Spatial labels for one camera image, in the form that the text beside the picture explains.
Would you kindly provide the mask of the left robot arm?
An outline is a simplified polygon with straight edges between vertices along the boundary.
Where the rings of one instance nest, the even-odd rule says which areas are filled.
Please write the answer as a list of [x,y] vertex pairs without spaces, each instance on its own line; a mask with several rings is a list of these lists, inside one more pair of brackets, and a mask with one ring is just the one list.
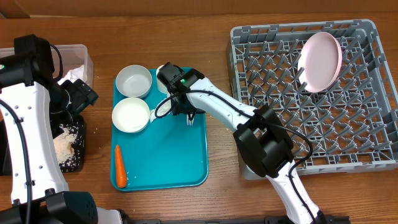
[[14,40],[1,59],[1,113],[13,173],[12,207],[2,223],[128,223],[122,210],[98,207],[90,193],[72,192],[53,143],[60,123],[98,99],[82,80],[54,75],[56,46],[36,35]]

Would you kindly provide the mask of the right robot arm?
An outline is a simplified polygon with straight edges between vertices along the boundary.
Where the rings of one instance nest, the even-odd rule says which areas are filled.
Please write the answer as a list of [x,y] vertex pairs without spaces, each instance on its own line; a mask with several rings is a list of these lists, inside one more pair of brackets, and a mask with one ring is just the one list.
[[164,113],[156,111],[156,118],[185,114],[187,124],[191,125],[196,114],[211,114],[233,132],[239,155],[249,170],[272,184],[292,223],[327,222],[296,170],[300,163],[294,161],[290,135],[303,139],[312,153],[313,146],[307,137],[285,127],[269,106],[256,108],[235,100],[194,68],[184,72],[168,62],[159,68],[157,79],[170,94],[162,103],[170,103],[171,107]]

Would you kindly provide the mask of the grey bowl with rice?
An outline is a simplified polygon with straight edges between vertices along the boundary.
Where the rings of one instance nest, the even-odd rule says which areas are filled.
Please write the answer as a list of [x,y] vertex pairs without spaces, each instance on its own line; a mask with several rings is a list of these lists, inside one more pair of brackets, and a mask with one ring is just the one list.
[[152,75],[146,67],[129,65],[116,76],[116,88],[129,98],[145,98],[152,86]]

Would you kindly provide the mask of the white bowl with peanuts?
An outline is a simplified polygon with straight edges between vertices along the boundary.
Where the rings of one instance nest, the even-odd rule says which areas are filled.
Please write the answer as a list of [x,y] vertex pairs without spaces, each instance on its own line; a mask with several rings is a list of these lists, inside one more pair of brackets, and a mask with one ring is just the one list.
[[140,98],[125,98],[112,111],[113,125],[124,133],[138,133],[149,122],[150,109]]

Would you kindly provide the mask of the pink round plate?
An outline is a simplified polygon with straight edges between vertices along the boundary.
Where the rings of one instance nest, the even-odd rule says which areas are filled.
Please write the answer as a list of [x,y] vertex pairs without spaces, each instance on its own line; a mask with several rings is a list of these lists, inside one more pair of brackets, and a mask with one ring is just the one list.
[[299,81],[305,90],[317,93],[326,90],[337,79],[342,64],[339,42],[327,32],[312,35],[304,44],[298,60],[303,72]]

